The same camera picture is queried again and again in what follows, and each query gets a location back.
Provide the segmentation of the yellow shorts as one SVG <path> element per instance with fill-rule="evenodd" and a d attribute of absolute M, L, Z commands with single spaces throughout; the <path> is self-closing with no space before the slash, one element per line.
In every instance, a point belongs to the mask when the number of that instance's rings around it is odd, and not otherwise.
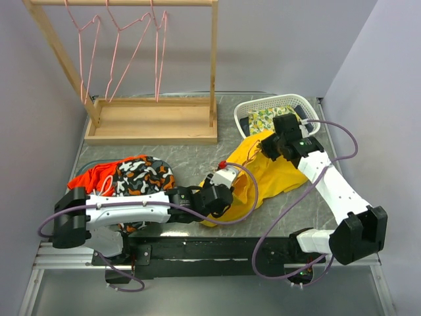
<path fill-rule="evenodd" d="M 272 134 L 266 130 L 245 138 L 232 154 L 226 159 L 228 163 L 241 165 L 247 156 L 249 148 L 257 141 L 263 140 Z M 263 201 L 278 194 L 286 193 L 302 186 L 307 177 L 298 171 L 291 162 L 279 157 L 276 161 L 266 158 L 261 152 L 246 167 L 257 181 L 259 197 L 255 201 L 255 187 L 249 175 L 241 171 L 234 182 L 234 200 L 230 208 L 218 219 L 212 215 L 211 219 L 218 222 L 230 222 L 238 220 L 252 209 L 252 206 L 259 208 Z"/>

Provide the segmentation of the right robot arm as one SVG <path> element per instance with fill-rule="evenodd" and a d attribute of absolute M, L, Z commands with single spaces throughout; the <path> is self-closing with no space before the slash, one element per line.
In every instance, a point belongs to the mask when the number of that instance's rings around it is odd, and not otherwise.
<path fill-rule="evenodd" d="M 304 228 L 291 235 L 288 255 L 303 262 L 311 253 L 332 255 L 342 265 L 382 251 L 388 216 L 383 207 L 371 206 L 348 184 L 321 143 L 302 134 L 293 114 L 273 119 L 274 133 L 260 143 L 265 157 L 283 157 L 303 173 L 334 214 L 335 230 Z"/>

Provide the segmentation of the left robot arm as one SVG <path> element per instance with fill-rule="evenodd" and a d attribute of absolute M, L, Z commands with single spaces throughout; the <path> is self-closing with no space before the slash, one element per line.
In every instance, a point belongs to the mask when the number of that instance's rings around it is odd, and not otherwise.
<path fill-rule="evenodd" d="M 177 187 L 142 196 L 105 197 L 69 191 L 55 206 L 52 243 L 57 249 L 86 246 L 121 265 L 131 256 L 128 223 L 192 223 L 223 215 L 232 204 L 236 176 L 209 175 L 203 187 Z"/>

